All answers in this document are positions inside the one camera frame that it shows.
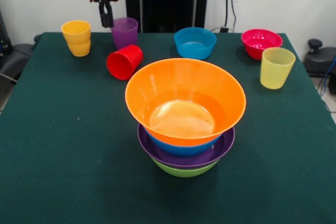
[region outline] light yellow cup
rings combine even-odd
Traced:
[[[73,20],[62,25],[62,33],[71,53],[76,57],[89,54],[91,47],[91,25],[83,20]]]
[[[262,53],[260,83],[268,89],[280,89],[295,62],[295,55],[284,48],[271,47]]]

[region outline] green bowl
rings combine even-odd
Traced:
[[[173,167],[166,166],[166,165],[161,164],[160,162],[156,161],[153,158],[152,158],[152,160],[154,161],[154,163],[157,164],[157,166],[159,168],[164,170],[166,173],[168,173],[170,175],[173,175],[175,177],[180,177],[180,178],[191,178],[191,177],[196,177],[198,175],[201,175],[201,174],[207,172],[208,170],[210,170],[212,167],[214,167],[215,164],[217,164],[217,162],[219,161],[219,160],[217,160],[216,162],[214,162],[210,165],[201,167],[201,168],[187,170],[187,169],[176,169],[176,168],[173,168]]]

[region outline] stacked bowls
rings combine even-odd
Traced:
[[[211,169],[234,142],[246,97],[227,71],[195,59],[167,59],[140,69],[125,100],[140,123],[141,146],[158,167],[177,177]]]

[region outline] pink bowl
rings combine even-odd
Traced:
[[[282,38],[278,34],[264,29],[248,30],[241,39],[248,55],[256,60],[261,60],[265,49],[282,45]]]

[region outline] bowl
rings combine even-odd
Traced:
[[[204,166],[202,168],[187,170],[187,169],[177,169],[177,168],[166,166],[166,165],[161,164],[160,162],[156,161],[153,158],[152,158],[152,160],[163,171],[165,171],[166,173],[168,173],[170,175],[173,175],[175,177],[179,177],[179,178],[191,178],[191,177],[196,177],[198,175],[201,175],[201,174],[207,172],[208,170],[210,170],[212,167],[214,167],[215,164],[217,164],[217,162],[218,162],[218,161],[216,161],[216,162],[214,162],[210,165]]]
[[[142,125],[138,127],[138,139],[145,152],[161,164],[177,169],[196,169],[220,160],[233,146],[235,130],[231,128],[224,132],[213,147],[194,157],[176,157],[161,150],[150,140]]]
[[[149,132],[147,132],[147,134],[149,138],[154,142],[154,144],[156,144],[160,149],[178,157],[192,157],[201,154],[205,152],[207,149],[209,149],[213,144],[215,144],[217,140],[220,138],[219,136],[206,144],[196,146],[175,146],[161,142],[160,140],[152,136]]]
[[[251,58],[261,60],[263,51],[270,47],[280,47],[282,38],[273,31],[252,29],[241,36],[245,49]]]
[[[203,60],[211,55],[217,37],[207,29],[189,27],[179,30],[175,34],[174,40],[180,56]]]
[[[151,63],[130,79],[127,107],[163,143],[197,146],[232,128],[243,116],[246,96],[224,69],[195,59]]]

